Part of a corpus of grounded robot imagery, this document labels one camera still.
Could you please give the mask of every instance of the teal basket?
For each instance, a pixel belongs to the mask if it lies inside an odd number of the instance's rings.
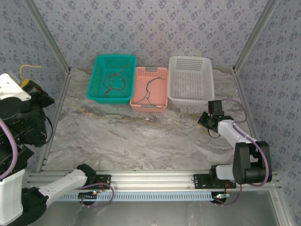
[[[135,68],[133,55],[99,55],[87,97],[100,104],[128,104],[134,93]]]

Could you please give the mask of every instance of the plastic basket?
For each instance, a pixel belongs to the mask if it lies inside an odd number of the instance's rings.
[[[198,56],[172,56],[168,68],[168,98],[175,105],[203,105],[214,100],[211,61]]]
[[[99,55],[94,63],[87,97],[100,104],[128,104],[134,92],[135,67],[136,57],[133,55]]]
[[[167,77],[168,69],[164,67],[136,67],[134,95],[130,101],[132,109],[139,112],[165,112]]]

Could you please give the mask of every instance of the blue floral wallpaper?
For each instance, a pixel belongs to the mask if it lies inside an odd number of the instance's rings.
[[[24,68],[25,78],[34,79],[54,98],[59,98],[65,74],[44,41],[22,0],[0,1],[0,73],[10,72],[19,77],[22,65],[41,65],[42,68]],[[45,109],[52,118],[55,105]],[[31,148],[35,155],[29,168],[34,169],[40,157],[40,148]]]
[[[234,65],[266,0],[35,0],[69,66],[99,54],[134,54],[138,65],[203,56]]]
[[[280,1],[239,75],[294,221],[301,225],[300,0]]]

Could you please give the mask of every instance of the table surface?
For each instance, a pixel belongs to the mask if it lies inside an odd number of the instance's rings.
[[[71,80],[44,170],[207,170],[233,161],[226,139],[210,138],[197,124],[204,106],[174,105],[165,113],[134,112],[130,105],[100,105],[86,96],[89,70],[71,70]],[[215,99],[239,100],[231,73],[213,69]],[[227,115],[244,119],[239,105],[224,101]],[[249,132],[247,123],[241,128]]]

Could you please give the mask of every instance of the wall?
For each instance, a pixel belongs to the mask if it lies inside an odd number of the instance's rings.
[[[301,2],[281,0],[239,72],[262,139],[270,144],[294,221],[301,225]]]
[[[65,78],[48,44],[32,20],[21,0],[0,1],[0,73],[11,72],[19,78],[19,68],[24,64],[42,65],[42,68],[23,69],[25,78],[32,78],[48,94],[59,98]],[[52,118],[55,105],[45,109]],[[36,166],[41,148],[32,148],[35,155],[30,159],[30,168]]]
[[[134,54],[138,65],[203,56],[234,65],[266,0],[35,0],[69,66],[99,54]]]

